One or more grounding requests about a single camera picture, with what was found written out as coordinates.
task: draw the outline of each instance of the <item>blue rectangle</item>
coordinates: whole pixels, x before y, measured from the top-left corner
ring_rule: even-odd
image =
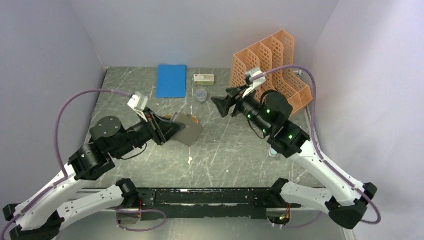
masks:
[[[159,65],[156,98],[185,98],[186,69],[186,65]]]

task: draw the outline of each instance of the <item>black cable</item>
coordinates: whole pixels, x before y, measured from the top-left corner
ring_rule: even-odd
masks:
[[[249,119],[247,119],[247,123],[249,124],[250,129],[252,129],[252,131],[254,132],[254,134],[256,134],[256,136],[260,139],[265,139],[265,135],[263,135],[263,137],[259,136],[259,134],[253,129],[251,121]]]
[[[134,156],[130,156],[129,158],[121,158],[122,160],[130,160],[130,159],[133,159],[133,158],[135,158],[135,157],[138,157],[138,156],[140,156],[142,153],[144,153],[145,151],[146,151],[146,149],[147,149],[147,142],[144,144],[145,145],[145,147],[144,147],[144,149],[143,149],[143,151],[141,151],[140,153],[138,153],[138,154],[136,154],[136,155],[134,155]]]

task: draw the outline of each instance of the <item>blue folder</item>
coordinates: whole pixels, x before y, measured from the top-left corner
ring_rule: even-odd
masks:
[[[156,98],[185,98],[186,69],[186,65],[159,65]]]

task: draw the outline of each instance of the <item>white wall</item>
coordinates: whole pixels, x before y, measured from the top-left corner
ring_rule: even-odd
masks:
[[[323,150],[378,187],[382,222],[358,225],[358,240],[424,239],[423,12],[420,0],[340,1],[314,49]]]
[[[70,0],[108,67],[230,68],[233,54],[281,29],[295,62],[312,54],[339,0]]]
[[[0,207],[25,201],[58,172],[56,115],[105,71],[66,0],[0,0]],[[84,143],[97,96],[71,104],[60,125],[63,160]],[[0,228],[5,221],[0,217]]]

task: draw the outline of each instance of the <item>gray marble surface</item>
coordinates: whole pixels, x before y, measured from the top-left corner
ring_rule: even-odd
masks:
[[[214,86],[196,86],[194,74],[214,74]],[[221,118],[211,96],[224,96],[230,80],[230,69],[187,69],[185,98],[155,98],[157,68],[111,67],[103,88],[133,93],[139,91],[149,97],[147,104],[158,115],[179,111],[199,119],[203,132],[192,147],[177,141],[158,146],[148,142],[146,151],[131,160],[115,160],[116,167],[104,174],[91,187],[108,188],[121,178],[130,178],[137,187],[269,187],[278,178],[289,179],[308,187],[322,185],[305,169],[283,156],[269,157],[269,145],[249,128],[246,118],[239,115]],[[194,97],[197,89],[207,90],[205,104]],[[116,116],[125,128],[138,123],[136,114],[127,106],[127,99],[101,93],[95,106],[90,127],[103,117]],[[305,111],[299,111],[291,120],[310,132]]]

